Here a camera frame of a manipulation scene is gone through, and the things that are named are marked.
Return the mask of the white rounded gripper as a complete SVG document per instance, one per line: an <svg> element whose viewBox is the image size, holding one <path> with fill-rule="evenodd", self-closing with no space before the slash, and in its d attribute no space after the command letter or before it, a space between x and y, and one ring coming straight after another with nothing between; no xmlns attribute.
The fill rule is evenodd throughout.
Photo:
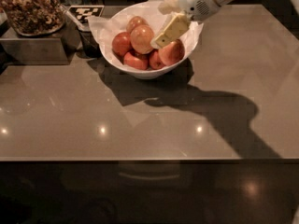
<svg viewBox="0 0 299 224"><path fill-rule="evenodd" d="M214 0L164 0L158 10L164 15L170 14L150 41L151 46L155 49L164 48L189 30L191 20L204 21L216 14L220 8Z"/></svg>

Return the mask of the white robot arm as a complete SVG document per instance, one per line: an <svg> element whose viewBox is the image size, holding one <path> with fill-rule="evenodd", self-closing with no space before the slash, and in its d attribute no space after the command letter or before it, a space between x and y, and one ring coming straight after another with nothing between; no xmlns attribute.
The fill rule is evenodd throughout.
<svg viewBox="0 0 299 224"><path fill-rule="evenodd" d="M164 48L184 35L190 29L192 21L202 23L232 1L234 0L164 0L158 10L166 16L166 20L151 40L151 45L155 49ZM291 2L296 12L299 12L299 0Z"/></svg>

